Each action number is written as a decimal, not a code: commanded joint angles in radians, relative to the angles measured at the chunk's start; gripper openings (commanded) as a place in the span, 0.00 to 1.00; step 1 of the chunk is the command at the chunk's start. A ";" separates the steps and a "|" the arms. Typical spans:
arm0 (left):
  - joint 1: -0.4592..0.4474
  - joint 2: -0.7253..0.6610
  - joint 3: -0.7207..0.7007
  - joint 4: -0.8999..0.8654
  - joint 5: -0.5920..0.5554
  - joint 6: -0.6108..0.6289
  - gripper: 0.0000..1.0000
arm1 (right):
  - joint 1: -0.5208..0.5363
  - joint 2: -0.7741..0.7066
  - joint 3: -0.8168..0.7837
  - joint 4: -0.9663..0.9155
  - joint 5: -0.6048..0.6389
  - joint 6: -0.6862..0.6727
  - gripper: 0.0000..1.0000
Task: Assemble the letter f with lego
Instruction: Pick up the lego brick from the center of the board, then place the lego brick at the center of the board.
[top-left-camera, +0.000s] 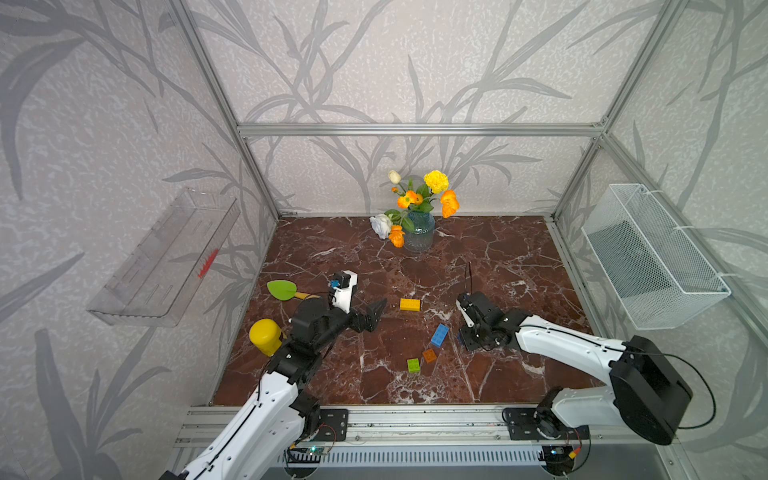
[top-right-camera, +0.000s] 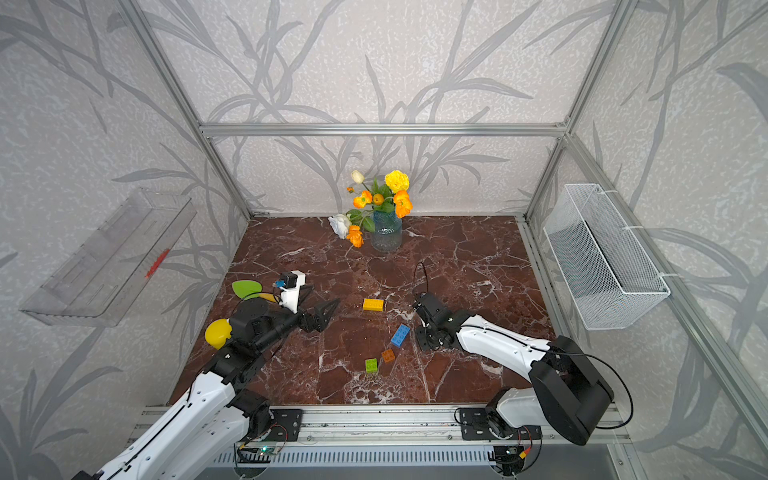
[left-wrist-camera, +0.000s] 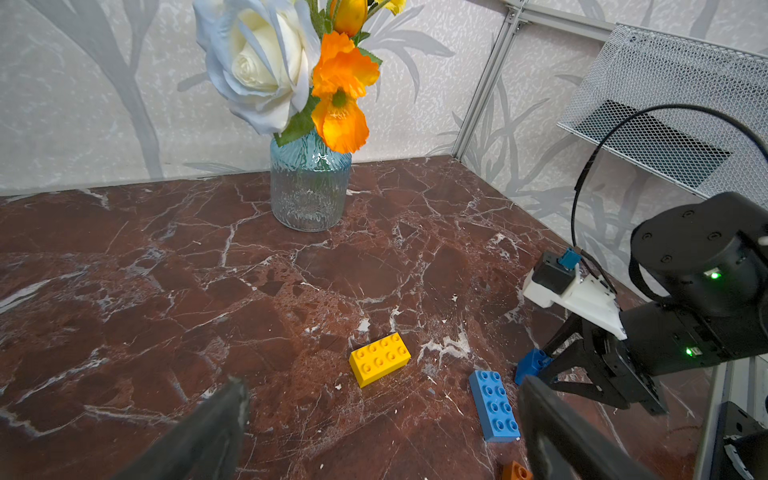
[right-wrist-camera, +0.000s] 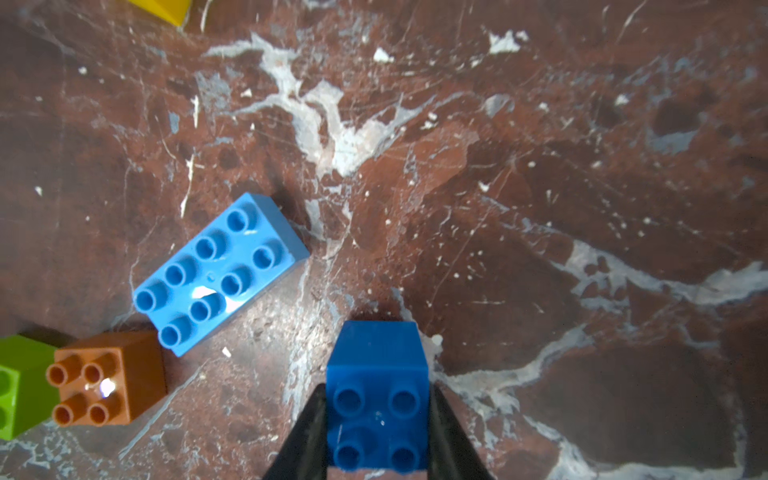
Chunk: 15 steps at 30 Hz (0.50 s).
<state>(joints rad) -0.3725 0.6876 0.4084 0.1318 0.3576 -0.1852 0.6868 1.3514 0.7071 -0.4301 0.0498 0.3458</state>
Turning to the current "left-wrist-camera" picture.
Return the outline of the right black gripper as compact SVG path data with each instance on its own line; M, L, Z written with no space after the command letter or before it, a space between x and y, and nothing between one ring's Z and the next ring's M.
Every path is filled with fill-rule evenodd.
M646 304L620 314L627 338L619 340L590 322L584 342L596 354L555 352L582 331L583 319L570 314L542 348L554 358L538 378L552 390L628 409L642 406L650 415L668 413L658 378L686 370L711 367L727 360L725 317L705 317L685 307Z

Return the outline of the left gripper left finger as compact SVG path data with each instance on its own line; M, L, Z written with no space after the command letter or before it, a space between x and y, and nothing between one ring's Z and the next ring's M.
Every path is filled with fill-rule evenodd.
M155 442L116 479L232 479L249 419L250 395L228 383Z

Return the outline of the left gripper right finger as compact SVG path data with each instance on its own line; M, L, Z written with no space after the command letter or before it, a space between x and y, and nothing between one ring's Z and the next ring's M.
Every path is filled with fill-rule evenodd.
M654 479L536 377L518 395L521 431L536 479Z

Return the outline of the dark blue small lego brick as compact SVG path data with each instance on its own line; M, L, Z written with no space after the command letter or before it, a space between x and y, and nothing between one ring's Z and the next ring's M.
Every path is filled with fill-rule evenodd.
M517 364L514 382L521 386L527 376L538 376L552 362L552 358L540 349L532 349Z

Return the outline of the orange small lego brick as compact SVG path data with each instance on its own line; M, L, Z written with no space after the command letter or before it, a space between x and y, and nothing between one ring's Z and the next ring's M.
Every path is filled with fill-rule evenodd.
M533 480L533 474L517 461L502 467L501 480Z

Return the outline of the yellow lego brick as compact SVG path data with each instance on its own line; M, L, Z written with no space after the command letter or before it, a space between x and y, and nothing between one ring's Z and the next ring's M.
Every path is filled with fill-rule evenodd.
M404 367L411 359L405 342L398 333L354 350L350 367L360 388Z

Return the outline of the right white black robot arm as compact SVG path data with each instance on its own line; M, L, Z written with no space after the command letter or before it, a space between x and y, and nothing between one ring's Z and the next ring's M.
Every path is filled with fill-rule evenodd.
M516 377L619 409L667 412L659 377L767 351L767 213L734 192L665 211L635 228L629 275L663 295L622 309L578 255L547 252L528 273L525 297L564 307L566 322L528 353Z

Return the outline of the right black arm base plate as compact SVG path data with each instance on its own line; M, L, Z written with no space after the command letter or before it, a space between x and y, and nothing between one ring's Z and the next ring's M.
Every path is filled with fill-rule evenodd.
M767 480L767 429L733 402L721 405L710 479Z

